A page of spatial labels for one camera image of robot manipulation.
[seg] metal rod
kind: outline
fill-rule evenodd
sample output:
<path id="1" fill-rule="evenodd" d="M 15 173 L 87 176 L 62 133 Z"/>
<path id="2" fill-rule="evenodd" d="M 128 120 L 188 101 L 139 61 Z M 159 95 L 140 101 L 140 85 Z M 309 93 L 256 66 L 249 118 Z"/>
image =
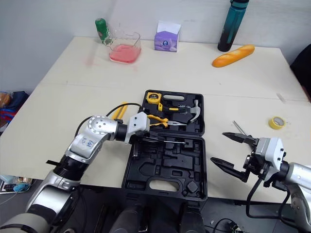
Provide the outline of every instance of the metal rod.
<path id="1" fill-rule="evenodd" d="M 235 127 L 238 128 L 238 130 L 239 130 L 242 134 L 248 136 L 248 134 L 241 128 L 241 126 L 240 126 L 235 120 L 233 121 L 233 124 L 235 125 Z"/>

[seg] teal water bottle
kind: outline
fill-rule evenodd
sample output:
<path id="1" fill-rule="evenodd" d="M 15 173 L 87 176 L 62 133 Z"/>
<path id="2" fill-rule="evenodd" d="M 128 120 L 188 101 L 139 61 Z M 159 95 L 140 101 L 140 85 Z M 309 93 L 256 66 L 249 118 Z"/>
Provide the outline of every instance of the teal water bottle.
<path id="1" fill-rule="evenodd" d="M 230 50 L 235 35 L 238 32 L 246 11 L 249 0 L 231 0 L 231 6 L 228 11 L 222 35 L 218 43 L 218 49 L 222 52 Z"/>

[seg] black toolbox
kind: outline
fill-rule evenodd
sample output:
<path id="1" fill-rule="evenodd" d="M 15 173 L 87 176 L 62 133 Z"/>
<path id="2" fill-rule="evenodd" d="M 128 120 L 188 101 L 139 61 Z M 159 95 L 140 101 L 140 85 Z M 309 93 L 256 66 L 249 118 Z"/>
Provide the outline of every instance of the black toolbox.
<path id="1" fill-rule="evenodd" d="M 148 103 L 147 95 L 160 94 L 160 103 L 167 106 L 194 107 L 194 100 L 198 100 L 201 108 L 199 117 L 190 123 L 195 114 L 167 113 L 159 111 L 158 104 Z M 122 187 L 131 193 L 160 195 L 181 198 L 189 201 L 205 201 L 207 198 L 207 165 L 204 133 L 204 103 L 200 94 L 147 90 L 142 103 L 144 112 L 168 120 L 178 121 L 187 125 L 169 125 L 150 127 L 150 138 L 161 138 L 165 141 L 176 141 L 186 144 L 170 142 L 138 141 L 133 143 L 127 163 Z M 150 124 L 158 123 L 150 119 Z M 162 181 L 170 182 L 168 190 L 159 190 L 153 184 Z"/>

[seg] purple tissue box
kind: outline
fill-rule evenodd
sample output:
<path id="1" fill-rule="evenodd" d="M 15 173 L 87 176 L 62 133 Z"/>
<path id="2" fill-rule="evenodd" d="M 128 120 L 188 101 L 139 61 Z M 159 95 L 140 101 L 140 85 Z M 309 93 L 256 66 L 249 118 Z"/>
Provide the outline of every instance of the purple tissue box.
<path id="1" fill-rule="evenodd" d="M 167 31 L 155 34 L 155 50 L 177 52 L 179 32 L 177 34 Z"/>

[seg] robotic arm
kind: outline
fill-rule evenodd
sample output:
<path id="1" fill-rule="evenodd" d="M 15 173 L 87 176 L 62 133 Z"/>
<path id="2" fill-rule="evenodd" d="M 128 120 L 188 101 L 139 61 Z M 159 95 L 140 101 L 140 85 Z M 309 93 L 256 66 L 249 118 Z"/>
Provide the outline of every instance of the robotic arm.
<path id="1" fill-rule="evenodd" d="M 0 227 L 1 233 L 47 233 L 68 213 L 73 193 L 80 184 L 87 167 L 101 150 L 104 141 L 129 143 L 132 135 L 149 131 L 150 120 L 140 112 L 132 116 L 128 125 L 106 116 L 93 116 L 86 128 L 77 135 L 59 163 L 51 170 L 30 198 L 26 212 L 13 217 Z"/>
<path id="2" fill-rule="evenodd" d="M 228 138 L 247 143 L 253 149 L 247 156 L 243 168 L 237 171 L 234 165 L 218 158 L 211 158 L 212 162 L 222 171 L 247 182 L 250 172 L 257 175 L 259 180 L 250 192 L 248 202 L 257 186 L 264 181 L 264 187 L 272 187 L 289 191 L 292 198 L 291 208 L 295 213 L 296 227 L 302 232 L 311 232 L 311 168 L 296 163 L 288 164 L 283 158 L 286 156 L 280 138 L 253 138 L 240 133 L 223 133 Z"/>

